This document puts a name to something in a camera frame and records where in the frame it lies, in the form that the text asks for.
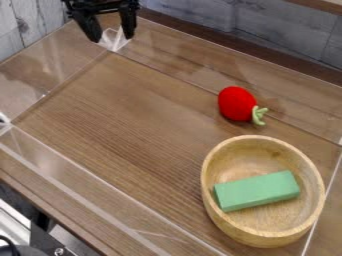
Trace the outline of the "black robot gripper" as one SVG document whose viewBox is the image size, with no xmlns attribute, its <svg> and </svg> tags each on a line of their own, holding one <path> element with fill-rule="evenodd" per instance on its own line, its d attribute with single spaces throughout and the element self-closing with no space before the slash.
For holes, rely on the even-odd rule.
<svg viewBox="0 0 342 256">
<path fill-rule="evenodd" d="M 72 13 L 87 38 L 98 43 L 102 39 L 102 27 L 94 15 L 118 12 L 122 8 L 120 19 L 126 39 L 130 40 L 135 35 L 136 12 L 140 9 L 139 0 L 62 0 L 67 10 Z"/>
</svg>

